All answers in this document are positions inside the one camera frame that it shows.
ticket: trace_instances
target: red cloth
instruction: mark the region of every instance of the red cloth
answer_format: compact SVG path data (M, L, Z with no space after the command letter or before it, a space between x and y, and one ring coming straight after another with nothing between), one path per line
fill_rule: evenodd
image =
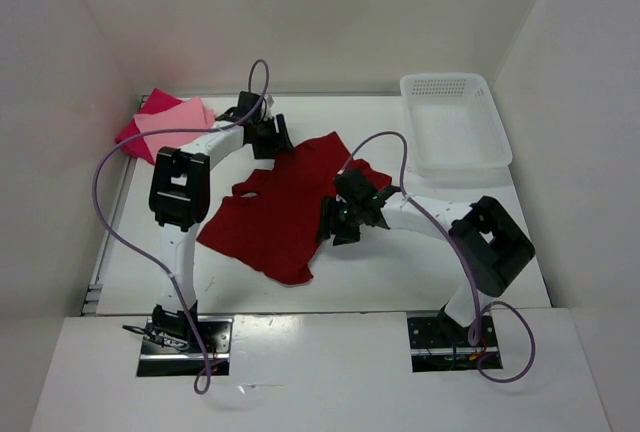
M176 99L172 95L169 95L166 92L161 91L160 89L153 89L153 92L151 92L151 95L149 95L147 101L140 108L138 114L157 114L158 112L164 112L165 110L169 110L176 105L180 105L181 103L182 101L180 99ZM131 120L131 122L129 122L125 126L125 128L122 129L122 132L117 135L115 139L116 144L119 144L124 139L127 139L139 133L140 129L138 129L135 121ZM153 164L155 162L155 158L151 155L151 152L149 152L149 148L144 141L144 137L123 145L122 150L127 154L132 155L133 157L140 157L150 164Z
M335 132L307 140L294 154L278 154L273 170L254 170L233 186L198 242L283 284L308 282L313 278L308 264L319 246L322 198L336 195L333 179L349 155ZM349 167L358 167L377 188L391 183L364 160Z

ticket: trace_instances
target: purple cable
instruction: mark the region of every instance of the purple cable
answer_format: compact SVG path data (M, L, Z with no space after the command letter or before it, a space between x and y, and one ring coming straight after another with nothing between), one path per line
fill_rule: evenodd
M128 144L129 142L133 142L134 140L138 140L138 139L141 139L142 137L147 137L147 136L150 136L150 135L159 135L159 134L172 134L172 133L183 133L183 132L196 132L196 133L201 133L201 134L215 133L215 132L220 132L220 131L223 131L223 130L228 130L228 129L232 128L232 127L237 127L239 125L244 124L248 120L250 120L251 117L253 116L253 114L255 114L256 111L262 106L262 103L263 103L263 101L264 101L264 99L265 99L265 97L267 95L267 89L269 88L269 65L263 59L256 60L253 63L253 65L251 66L251 72L249 74L249 83L251 83L251 79L253 77L253 72L255 71L255 68L257 67L258 64L262 64L264 66L264 71L265 71L264 87L262 88L262 93L260 94L260 99L256 102L256 104L249 111L249 113L247 115L245 115L242 119L240 119L237 122L234 122L232 124L225 125L223 127L218 127L218 128L215 128L215 129L159 129L159 130L150 130L150 131L147 131L147 132L142 132L140 134L132 135L131 137L126 138L125 140L123 140L122 142L117 144L115 147L113 147L100 160L100 162L98 163L98 166L96 167L96 170L95 170L95 172L93 174L93 181L92 181L92 184L91 184L91 198L93 199L93 207L94 207L94 209L96 211L96 215L98 216L98 219L102 223L103 227L107 230L107 232L110 235L112 235L116 240L118 240L120 243L125 245L126 247L129 247L134 252L137 252L138 254L140 254L143 257L149 259L151 262L153 262L158 267L160 267L160 269L165 274L167 274L167 277L171 281L171 285L173 285L173 288L176 291L176 296L178 297L178 300L180 301L180 305L182 306L182 309L184 310L185 316L187 317L187 321L189 322L189 327L191 328L191 332L193 333L193 335L194 335L194 337L196 339L196 342L198 343L198 347L200 348L200 352L202 353L202 357L204 359L204 368L200 372L198 372L198 375L196 376L196 379L195 379L195 381L193 383L193 389L196 392L196 394L198 394L198 395L204 395L204 394L207 393L207 391L209 390L209 387L211 385L211 373L212 373L213 367L215 367L217 364L219 364L221 362L224 362L224 360L214 360L214 361L210 361L209 360L209 354L207 352L207 348L204 345L204 341L202 340L202 337L200 336L200 333L198 332L198 328L197 328L193 318L191 317L191 314L189 313L189 308L187 306L187 302L184 300L184 296L182 295L182 291L180 290L180 286L178 285L178 282L176 281L176 279L175 279L175 277L173 275L173 272L171 272L171 270L166 265L164 265L164 263L160 259L158 259L157 257L154 257L149 252L146 252L145 250L141 249L137 245L129 242L127 239L125 239L120 234L118 234L113 229L113 227L111 227L111 224L109 224L109 222L105 218L105 216L104 216L104 214L102 212L102 209L100 208L100 204L98 202L98 180L100 178L100 172L102 171L102 168L107 163L107 161L113 156L113 154L115 154L116 151L118 151L121 147L123 147L124 145ZM200 381L200 378L203 375L206 376L206 382L205 382L204 388L200 389L198 387L198 383Z
M407 158L409 156L409 147L407 145L407 139L404 137L404 135L402 135L400 132L387 130L384 132L378 132L377 134L373 134L371 137L366 138L351 153L351 156L346 160L346 162L340 168L339 173L344 172L344 170L347 168L347 165L349 165L349 163L353 160L353 157L360 151L360 149L362 149L362 147L364 147L367 143L371 142L373 139L376 139L378 137L382 137L385 135L393 135L395 137L398 137L402 141L403 153L402 153L402 164L400 165L400 190L402 191L402 195L405 197L405 199L407 199L407 202L413 205L422 215L424 215L429 220L429 222L431 222L433 226L436 229L438 229L438 232L442 234L442 237L451 246L456 256L458 257L458 260L460 261L460 265L462 265L462 270L464 270L464 274L467 277L467 280L469 281L469 287L471 288L471 296L473 298L473 308L475 309L475 319L473 323L469 326L469 333L467 336L467 340L469 341L469 344L471 344L472 346L476 346L478 342L480 342L481 330L482 330L482 316L485 313L489 312L491 307L493 307L494 305L502 305L507 309L511 310L511 312L513 312L516 315L516 317L520 319L520 322L522 322L522 325L524 325L524 328L526 329L527 334L529 335L529 340L531 342L531 355L529 356L529 361L527 362L527 365L524 367L524 369L522 369L521 372L514 375L513 377L508 377L506 379L499 379L499 378L491 377L487 375L486 372L482 370L482 362L484 362L484 360L487 359L487 357L495 355L494 352L490 354L486 354L478 360L478 364L477 364L478 372L480 372L480 374L484 378L492 382L497 382L501 384L515 382L516 380L521 379L529 372L529 370L533 366L533 361L535 360L536 342L533 336L533 331L531 330L531 327L529 326L525 318L522 316L522 314L520 314L520 312L518 312L513 306L507 304L506 302L503 302L500 300L494 300L492 303L487 305L484 309L480 310L478 286L476 284L475 277L473 276L473 271L471 270L471 266L469 266L469 263L467 262L467 259L465 258L464 254L462 253L458 245L453 241L453 239L451 238L449 233L445 230L445 228L442 226L442 224L440 224L440 222L438 222L438 220L427 209L425 209L416 200L414 200L413 197L411 197L408 194L407 189L405 188L404 174L407 168Z

